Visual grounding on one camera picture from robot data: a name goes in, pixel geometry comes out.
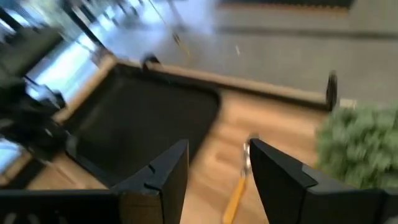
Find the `green plant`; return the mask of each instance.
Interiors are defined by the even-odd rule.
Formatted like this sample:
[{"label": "green plant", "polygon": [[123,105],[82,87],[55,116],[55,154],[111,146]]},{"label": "green plant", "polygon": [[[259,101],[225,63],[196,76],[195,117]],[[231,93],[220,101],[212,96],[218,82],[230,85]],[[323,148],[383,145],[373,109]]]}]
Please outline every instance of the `green plant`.
[{"label": "green plant", "polygon": [[337,109],[317,132],[318,168],[361,189],[398,187],[398,107]]}]

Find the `wooden furniture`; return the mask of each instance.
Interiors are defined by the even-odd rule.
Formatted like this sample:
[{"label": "wooden furniture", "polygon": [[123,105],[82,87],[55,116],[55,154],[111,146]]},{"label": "wooden furniture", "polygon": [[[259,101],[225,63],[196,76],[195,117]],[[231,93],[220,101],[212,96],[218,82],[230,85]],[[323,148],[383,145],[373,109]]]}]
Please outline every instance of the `wooden furniture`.
[{"label": "wooden furniture", "polygon": [[[116,63],[137,66],[136,63],[106,57],[99,70],[85,83],[68,108],[54,119],[65,121],[96,88]],[[318,99],[320,96],[277,86],[251,83],[219,75],[184,70],[182,68],[152,65],[150,69],[191,76],[226,85],[245,85],[280,94],[302,94]],[[270,100],[240,91],[221,89],[220,115],[208,133],[200,152],[190,164],[190,178],[185,195],[181,223],[221,223],[232,191],[238,184],[243,165],[243,143],[251,133],[292,157],[312,166],[317,159],[315,130],[327,116],[326,112]],[[354,104],[353,101],[341,102]],[[64,153],[59,154],[27,187],[40,189],[104,189],[105,186],[74,163]],[[234,223],[266,223],[253,178],[248,177],[246,190],[238,207]]]}]

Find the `yellow handle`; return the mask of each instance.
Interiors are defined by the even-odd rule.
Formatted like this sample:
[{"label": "yellow handle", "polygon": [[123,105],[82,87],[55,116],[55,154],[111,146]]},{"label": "yellow handle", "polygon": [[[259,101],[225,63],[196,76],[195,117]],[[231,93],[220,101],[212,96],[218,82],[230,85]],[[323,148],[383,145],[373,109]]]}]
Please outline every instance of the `yellow handle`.
[{"label": "yellow handle", "polygon": [[238,208],[239,200],[242,197],[245,183],[246,177],[241,176],[239,178],[238,186],[232,194],[231,200],[229,201],[228,206],[226,207],[226,210],[224,212],[223,224],[231,224],[234,220],[236,209]]}]

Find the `potted plant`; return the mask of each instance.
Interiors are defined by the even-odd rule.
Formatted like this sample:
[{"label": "potted plant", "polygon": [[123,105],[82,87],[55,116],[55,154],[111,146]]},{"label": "potted plant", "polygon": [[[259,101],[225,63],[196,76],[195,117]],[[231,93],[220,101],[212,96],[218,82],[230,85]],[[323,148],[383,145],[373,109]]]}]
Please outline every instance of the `potted plant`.
[{"label": "potted plant", "polygon": [[317,132],[318,168],[359,189],[398,187],[398,107],[340,108]]}]

